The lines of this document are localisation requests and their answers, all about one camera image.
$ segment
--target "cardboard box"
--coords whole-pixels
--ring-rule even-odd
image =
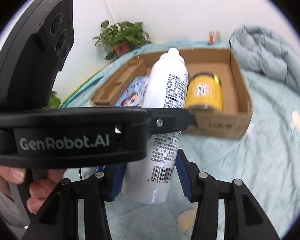
[[[150,75],[151,68],[165,52],[137,55],[129,60],[98,88],[90,101],[93,106],[113,106],[132,80],[141,75]],[[253,107],[237,61],[230,49],[187,49],[180,50],[186,62],[189,78],[211,72],[219,76],[222,84],[223,113],[204,110],[191,111],[195,114],[198,127],[190,125],[186,132],[224,137],[241,138],[247,130]]]

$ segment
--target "camera lens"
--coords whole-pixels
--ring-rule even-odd
[[[63,31],[57,41],[56,51],[60,52],[62,47],[66,44],[67,32]]]
[[[69,46],[67,45],[65,50],[62,53],[62,60],[65,60],[69,53]]]
[[[51,32],[52,36],[55,35],[59,31],[62,21],[63,21],[63,15],[58,14],[51,24],[50,32]]]

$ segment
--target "white bottle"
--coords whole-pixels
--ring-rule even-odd
[[[169,49],[152,67],[142,107],[184,108],[188,71],[175,48]],[[122,193],[141,203],[166,201],[177,157],[180,132],[153,135],[147,157],[128,163]]]

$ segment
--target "finger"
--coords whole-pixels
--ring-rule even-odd
[[[0,191],[12,199],[8,182],[0,176]]]
[[[46,199],[45,198],[32,198],[30,197],[27,200],[27,207],[29,209],[29,211],[32,214],[36,214],[38,212],[38,210],[41,208],[42,204],[44,203]]]
[[[50,179],[38,179],[29,186],[33,198],[47,198],[57,184]]]
[[[7,182],[21,184],[25,180],[26,169],[0,166],[0,176],[4,178]]]
[[[65,169],[63,170],[49,170],[48,172],[48,179],[59,183],[59,181],[63,178],[63,174],[66,172]]]

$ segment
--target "metal screw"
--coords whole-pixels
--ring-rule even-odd
[[[242,180],[241,179],[235,179],[234,184],[236,184],[237,186],[241,186],[242,185]]]
[[[201,179],[206,179],[208,177],[208,174],[206,172],[200,172],[198,176]]]
[[[96,178],[102,178],[105,174],[102,171],[99,171],[94,175],[96,176]]]
[[[157,122],[157,127],[161,128],[163,126],[163,120],[162,119],[158,119]]]
[[[70,181],[69,179],[64,178],[64,179],[60,180],[60,183],[61,183],[61,185],[67,185],[69,183],[69,181]]]

